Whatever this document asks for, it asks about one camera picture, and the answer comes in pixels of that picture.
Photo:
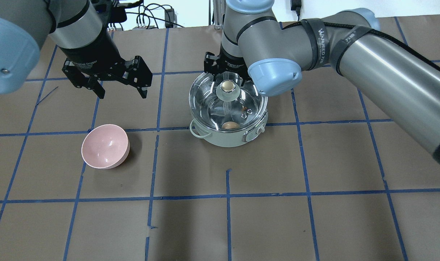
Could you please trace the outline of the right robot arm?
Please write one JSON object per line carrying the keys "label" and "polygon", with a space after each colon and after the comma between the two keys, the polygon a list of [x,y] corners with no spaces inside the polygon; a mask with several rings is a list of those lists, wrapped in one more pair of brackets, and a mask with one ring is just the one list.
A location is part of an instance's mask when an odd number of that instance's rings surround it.
{"label": "right robot arm", "polygon": [[277,96],[302,73],[331,65],[420,144],[440,165],[440,67],[379,31],[371,10],[344,10],[282,28],[273,0],[227,0],[219,55],[204,71],[229,71]]}

